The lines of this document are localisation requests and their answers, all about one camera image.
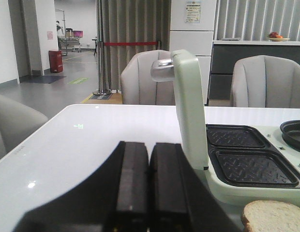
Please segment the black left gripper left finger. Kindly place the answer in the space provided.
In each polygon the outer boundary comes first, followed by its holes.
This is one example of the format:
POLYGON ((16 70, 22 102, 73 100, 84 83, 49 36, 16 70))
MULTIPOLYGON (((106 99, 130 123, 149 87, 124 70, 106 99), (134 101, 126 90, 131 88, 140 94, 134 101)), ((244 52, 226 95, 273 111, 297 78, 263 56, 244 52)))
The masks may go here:
POLYGON ((80 184, 24 214, 15 232, 145 232, 148 153, 143 143, 119 142, 80 184))

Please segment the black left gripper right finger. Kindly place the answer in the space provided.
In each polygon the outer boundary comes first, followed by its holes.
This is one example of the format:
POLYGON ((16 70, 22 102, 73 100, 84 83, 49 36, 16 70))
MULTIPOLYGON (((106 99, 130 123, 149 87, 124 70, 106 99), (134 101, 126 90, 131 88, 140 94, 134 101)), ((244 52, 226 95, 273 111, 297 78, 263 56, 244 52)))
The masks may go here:
POLYGON ((238 232, 189 164, 180 144, 157 143, 150 159, 150 230, 238 232))

